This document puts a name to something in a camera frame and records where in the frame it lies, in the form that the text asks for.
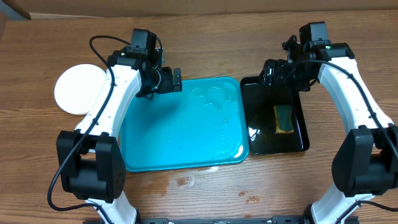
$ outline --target blue plastic tray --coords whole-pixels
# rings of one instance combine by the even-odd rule
[[[239,83],[184,80],[183,91],[133,99],[121,127],[131,172],[234,164],[249,153]]]

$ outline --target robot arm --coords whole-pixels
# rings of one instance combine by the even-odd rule
[[[389,124],[392,124],[393,122],[382,112],[371,96],[368,88],[366,88],[366,85],[359,75],[355,59],[337,57],[332,58],[329,62],[334,63],[353,74],[355,79],[362,86],[374,112],[377,114],[378,120],[383,127],[388,128]],[[320,67],[318,80],[328,90],[332,97],[341,119],[343,120],[346,134],[348,134],[351,129],[357,129],[361,125],[365,125],[369,129],[377,128],[374,120],[369,117],[370,114],[368,108],[366,107],[359,90],[352,80],[347,78],[344,73],[341,73],[329,65],[322,65]]]
[[[311,206],[308,216],[313,223],[344,223],[347,216],[358,207],[346,213],[357,200],[370,200],[375,195],[398,187],[398,163],[352,79],[331,65],[312,62],[329,62],[352,74],[395,145],[398,129],[366,88],[359,75],[354,53],[346,43],[332,44],[328,40],[324,22],[301,27],[300,41],[298,44],[293,35],[283,43],[283,49],[288,51],[288,59],[267,60],[259,79],[266,85],[286,85],[293,90],[305,91],[310,90],[303,87],[308,86],[310,80],[318,80],[331,95],[347,137],[332,163],[334,183],[322,199]],[[381,149],[380,154],[372,154],[373,145]]]
[[[121,156],[117,137],[134,97],[154,93],[182,91],[179,68],[174,74],[169,67],[161,67],[163,48],[155,49],[157,37],[148,30],[134,29],[130,46],[116,50],[108,57],[114,73],[112,95],[97,124],[84,139],[80,148],[61,171],[64,191],[76,198],[96,203],[113,223],[134,223],[137,212],[123,192],[126,167]],[[102,107],[111,86],[107,71],[103,89],[96,102],[75,131],[61,131],[57,138],[58,161],[63,163],[77,140],[87,132],[93,118]],[[80,154],[96,154],[95,160],[82,159]]]
[[[112,70],[115,74],[115,87],[103,114],[99,117],[98,125],[91,130],[90,134],[99,136],[106,132],[109,136],[117,138],[131,100],[137,95],[142,83],[139,70],[131,69],[131,67],[125,65],[115,65]],[[98,114],[111,86],[110,76],[109,71],[107,71],[104,87],[94,106],[83,121],[76,126],[75,129],[80,130],[80,133],[86,132],[93,118]]]

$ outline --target sponge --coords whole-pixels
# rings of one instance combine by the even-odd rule
[[[277,105],[274,106],[276,133],[288,134],[293,133],[292,125],[292,106],[291,105]]]

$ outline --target black cable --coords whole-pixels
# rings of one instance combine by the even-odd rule
[[[287,78],[288,78],[289,76],[291,76],[291,75],[293,74],[293,72],[295,71],[295,69],[297,68],[297,66],[300,65],[300,64],[303,64],[303,63],[320,63],[320,64],[325,64],[325,65],[332,66],[333,68],[335,68],[335,69],[337,69],[337,70],[343,72],[344,74],[346,74],[347,77],[350,78],[350,79],[354,82],[354,84],[355,84],[356,87],[358,88],[358,90],[359,90],[359,92],[360,92],[360,94],[361,94],[361,96],[362,96],[362,98],[363,98],[363,101],[365,102],[366,107],[368,108],[368,111],[370,112],[370,115],[371,115],[373,121],[376,123],[376,125],[378,126],[378,128],[379,128],[379,129],[381,130],[381,132],[383,133],[383,136],[384,136],[384,138],[387,140],[387,143],[388,143],[389,147],[391,148],[393,155],[395,156],[395,158],[396,158],[397,161],[398,161],[398,152],[397,152],[397,149],[396,149],[394,143],[392,142],[392,140],[391,140],[390,137],[388,136],[386,129],[384,129],[384,127],[381,125],[380,121],[377,119],[376,113],[373,111],[373,108],[372,108],[372,106],[371,106],[371,104],[370,104],[370,102],[369,102],[369,100],[368,100],[368,98],[367,98],[367,96],[366,96],[364,90],[362,89],[362,87],[361,87],[361,85],[358,83],[358,81],[355,79],[354,75],[351,74],[351,73],[349,73],[349,72],[347,72],[345,69],[341,68],[340,66],[335,65],[334,63],[330,63],[330,62],[326,62],[326,61],[322,61],[322,60],[302,60],[302,61],[296,62],[296,64],[294,65],[294,68],[293,68],[293,69],[289,72],[289,74],[285,77],[286,80],[287,80]]]
[[[318,81],[317,78],[314,79],[314,80],[312,80],[312,82],[311,82],[309,85],[307,85],[305,88],[302,88],[300,91],[305,91],[306,89],[308,89],[308,88],[310,88],[311,86],[313,86],[314,84],[316,84],[317,81]]]
[[[87,137],[87,135],[90,133],[90,131],[94,128],[94,126],[97,124],[102,112],[104,111],[106,105],[108,104],[109,99],[111,98],[112,92],[113,92],[113,88],[115,86],[114,84],[114,73],[112,71],[112,68],[107,64],[106,60],[95,50],[94,46],[93,46],[93,40],[95,39],[99,39],[99,38],[108,38],[108,39],[114,39],[114,40],[118,40],[120,42],[123,42],[127,45],[130,45],[129,42],[122,40],[120,38],[117,37],[112,37],[109,35],[96,35],[94,37],[92,37],[90,39],[90,48],[92,49],[92,51],[94,52],[94,54],[96,54],[98,56],[99,59],[101,59],[102,62],[104,62],[104,64],[106,65],[106,67],[108,68],[110,74],[111,74],[111,87],[109,89],[108,95],[106,96],[104,103],[102,104],[101,108],[98,111],[98,114],[95,116],[95,118],[93,119],[93,121],[91,122],[90,126],[88,127],[87,131],[85,131],[85,133],[82,135],[82,137],[79,139],[79,141],[75,144],[75,146],[72,148],[72,150],[69,152],[68,156],[65,158],[65,160],[62,162],[62,164],[60,165],[60,167],[58,168],[57,172],[55,173],[50,187],[49,187],[49,191],[47,192],[47,202],[49,203],[49,206],[59,212],[64,212],[64,211],[70,211],[70,210],[74,210],[74,209],[78,209],[78,208],[83,208],[83,207],[96,207],[97,210],[99,210],[105,220],[109,223],[112,224],[113,222],[109,219],[108,214],[106,214],[106,212],[104,211],[104,208],[101,205],[98,205],[97,203],[84,203],[84,204],[80,204],[80,205],[74,205],[74,206],[70,206],[70,207],[66,207],[66,208],[60,208],[56,205],[54,205],[54,203],[52,202],[51,196],[52,196],[52,190],[55,186],[55,183],[57,182],[58,177],[61,174],[62,169],[66,166],[66,163],[68,162],[68,160],[75,155],[75,151],[77,149],[80,148],[80,145],[82,144],[82,142],[84,141],[84,139]]]
[[[354,204],[352,204],[342,215],[340,215],[340,217],[337,218],[337,221],[335,222],[335,224],[340,224],[341,221],[344,219],[344,217],[346,217],[348,214],[350,214],[357,206],[361,207],[361,205],[363,203],[366,203],[368,205],[373,205],[377,208],[381,208],[390,212],[398,212],[398,208],[391,208],[385,205],[381,205],[379,203],[376,202],[371,202],[368,200],[357,200]]]
[[[159,46],[160,49],[162,50],[162,54],[163,54],[163,46],[162,46],[162,42],[160,41],[160,38],[156,37],[157,41],[159,42]]]

